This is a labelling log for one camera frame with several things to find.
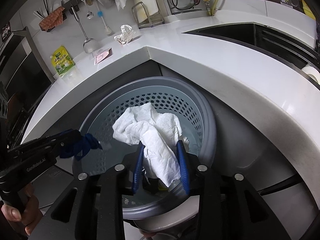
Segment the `yellow pipe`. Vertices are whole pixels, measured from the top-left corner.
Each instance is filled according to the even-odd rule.
[[[213,3],[213,5],[212,5],[212,7],[211,7],[211,10],[210,10],[210,12],[209,12],[210,16],[214,16],[214,14],[215,14],[215,9],[216,9],[216,6],[217,6],[218,1],[219,1],[219,0],[214,0],[214,3]]]

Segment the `white countertop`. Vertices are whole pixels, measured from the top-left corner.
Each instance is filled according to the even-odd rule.
[[[197,83],[261,131],[291,162],[320,206],[320,91],[288,66],[241,45],[183,32],[235,22],[266,22],[290,33],[298,29],[275,19],[236,11],[141,30],[124,46],[106,40],[112,55],[93,65],[86,55],[50,88],[33,115],[23,141],[43,135],[82,99],[149,59]]]

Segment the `spoon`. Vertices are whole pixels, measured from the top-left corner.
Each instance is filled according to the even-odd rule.
[[[89,20],[92,19],[92,18],[94,17],[93,12],[91,12],[91,11],[89,10],[89,7],[88,7],[87,3],[85,2],[85,0],[81,0],[81,1],[84,2],[84,4],[87,6],[87,9],[88,9],[87,18],[88,18]]]
[[[95,39],[92,39],[92,38],[88,38],[87,34],[85,34],[84,32],[84,29],[82,28],[82,25],[80,23],[80,19],[79,19],[79,16],[75,10],[75,8],[73,6],[71,6],[71,9],[73,11],[73,15],[76,19],[76,21],[79,23],[80,25],[80,28],[85,36],[85,41],[83,43],[83,49],[84,49],[84,52],[89,54],[89,53],[92,53],[94,52],[95,50],[97,49],[100,49],[100,45],[99,43],[95,40]]]

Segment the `metal screw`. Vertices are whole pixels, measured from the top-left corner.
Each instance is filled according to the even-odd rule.
[[[198,167],[198,171],[206,171],[208,168],[205,165],[199,165]]]
[[[118,164],[115,166],[116,171],[122,171],[123,169],[124,169],[124,165],[122,165],[122,164]]]
[[[242,174],[237,173],[237,174],[235,175],[235,179],[236,179],[236,180],[243,180],[243,179],[244,179],[244,176],[243,176]]]
[[[86,174],[86,173],[80,173],[79,175],[78,175],[78,179],[79,180],[84,180],[84,179],[86,179],[88,177],[88,174]]]

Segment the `gray drum rim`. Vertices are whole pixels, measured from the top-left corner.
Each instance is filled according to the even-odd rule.
[[[203,145],[199,153],[199,160],[202,164],[211,166],[213,163],[213,159],[215,155],[215,147],[216,147],[216,125],[215,125],[215,119],[214,119],[211,107],[207,99],[199,91],[197,91],[194,87],[192,87],[188,83],[175,78],[148,77],[148,78],[143,78],[140,80],[133,81],[131,83],[128,83],[116,89],[115,91],[107,95],[103,100],[101,100],[92,109],[92,111],[88,114],[88,116],[82,123],[79,129],[80,132],[86,133],[86,131],[89,129],[95,117],[109,103],[117,99],[120,95],[123,95],[136,88],[140,88],[141,83],[143,83],[144,87],[157,86],[157,85],[173,87],[187,94],[196,103],[196,105],[199,108],[199,111],[201,112],[203,124],[205,124],[204,133],[203,133]],[[208,142],[208,140],[211,140],[211,141],[214,140],[214,143],[204,144],[204,142]],[[72,170],[75,177],[77,177],[82,172],[81,160],[76,161],[75,159],[73,159]],[[145,205],[136,206],[136,207],[123,207],[123,218],[130,219],[130,220],[139,220],[139,219],[145,219],[145,218],[157,216],[176,208],[187,199],[188,199],[188,196],[185,195],[182,184],[180,183],[171,192],[169,192],[167,196],[157,201],[154,201],[152,203],[145,204]]]

